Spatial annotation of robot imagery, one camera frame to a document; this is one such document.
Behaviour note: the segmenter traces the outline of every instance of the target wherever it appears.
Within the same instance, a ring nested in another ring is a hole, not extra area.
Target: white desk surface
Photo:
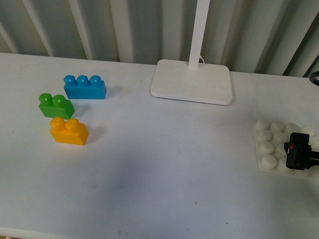
[[[29,239],[313,239],[319,183],[257,171],[253,122],[311,125],[306,78],[231,72],[228,106],[154,98],[153,65],[0,54],[0,235]],[[54,142],[38,108],[65,75],[100,75],[72,100],[85,146]]]

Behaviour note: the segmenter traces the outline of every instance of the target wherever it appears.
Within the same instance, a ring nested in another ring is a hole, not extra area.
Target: green toy block
[[[66,100],[63,95],[56,95],[52,98],[49,93],[43,93],[39,97],[39,108],[45,117],[62,117],[68,120],[74,113],[74,108],[70,100]]]

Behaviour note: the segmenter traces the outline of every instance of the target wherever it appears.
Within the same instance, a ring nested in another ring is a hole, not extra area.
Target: lamp base
[[[199,63],[197,69],[189,69],[188,62],[174,60],[158,62],[151,95],[217,105],[228,105],[233,98],[227,67]]]

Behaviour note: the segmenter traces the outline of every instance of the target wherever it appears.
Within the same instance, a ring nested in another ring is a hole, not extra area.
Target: yellow toy block
[[[51,120],[50,133],[58,143],[70,143],[85,145],[89,136],[85,124],[77,119],[69,119],[67,122],[61,117],[55,117]]]

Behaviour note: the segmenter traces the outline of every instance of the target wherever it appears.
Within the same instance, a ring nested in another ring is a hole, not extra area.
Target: toy block
[[[61,117],[55,117],[51,120],[50,133],[58,143],[70,143],[85,145],[89,132],[85,124],[77,119],[69,119],[67,122]]]
[[[77,80],[72,75],[64,77],[64,90],[69,99],[105,99],[106,87],[101,77],[79,76]]]
[[[62,117],[68,120],[74,113],[74,108],[70,100],[66,100],[63,95],[56,95],[52,98],[49,93],[43,93],[39,97],[39,108],[45,117]]]

